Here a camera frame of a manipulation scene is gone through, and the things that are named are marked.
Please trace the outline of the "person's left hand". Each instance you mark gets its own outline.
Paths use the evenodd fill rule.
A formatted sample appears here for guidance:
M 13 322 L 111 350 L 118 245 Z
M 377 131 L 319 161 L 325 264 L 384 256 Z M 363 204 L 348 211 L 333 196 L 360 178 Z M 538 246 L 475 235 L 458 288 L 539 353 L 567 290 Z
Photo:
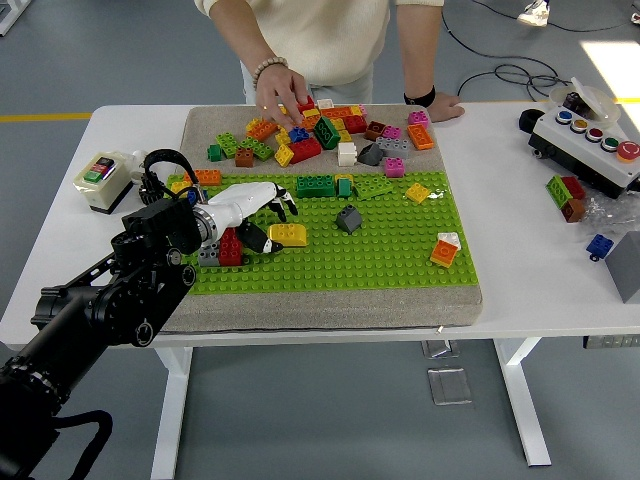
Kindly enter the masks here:
M 439 92 L 433 103 L 427 108 L 430 119 L 434 123 L 459 118 L 465 113 L 459 96 Z

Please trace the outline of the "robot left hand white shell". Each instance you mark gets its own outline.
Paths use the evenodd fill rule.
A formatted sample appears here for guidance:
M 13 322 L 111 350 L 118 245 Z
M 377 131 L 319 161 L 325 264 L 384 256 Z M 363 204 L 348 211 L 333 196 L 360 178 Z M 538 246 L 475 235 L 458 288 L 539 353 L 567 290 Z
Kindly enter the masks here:
M 285 222 L 284 204 L 293 215 L 298 214 L 291 194 L 274 182 L 231 185 L 209 199 L 206 205 L 199 206 L 199 215 L 205 227 L 203 240 L 220 240 L 227 229 L 234 228 L 239 241 L 252 251 L 279 252 L 284 246 L 272 241 L 267 233 L 253 224 L 249 218 L 263 207 L 269 207 L 281 222 Z

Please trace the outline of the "person's right hand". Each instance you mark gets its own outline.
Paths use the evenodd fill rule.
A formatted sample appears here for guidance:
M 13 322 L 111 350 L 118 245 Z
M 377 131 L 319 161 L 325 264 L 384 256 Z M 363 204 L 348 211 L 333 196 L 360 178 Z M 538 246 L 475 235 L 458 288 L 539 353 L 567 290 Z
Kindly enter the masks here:
M 302 123 L 298 106 L 307 104 L 310 94 L 297 72 L 284 65 L 271 65 L 259 76 L 255 93 L 256 106 L 265 120 L 287 131 Z

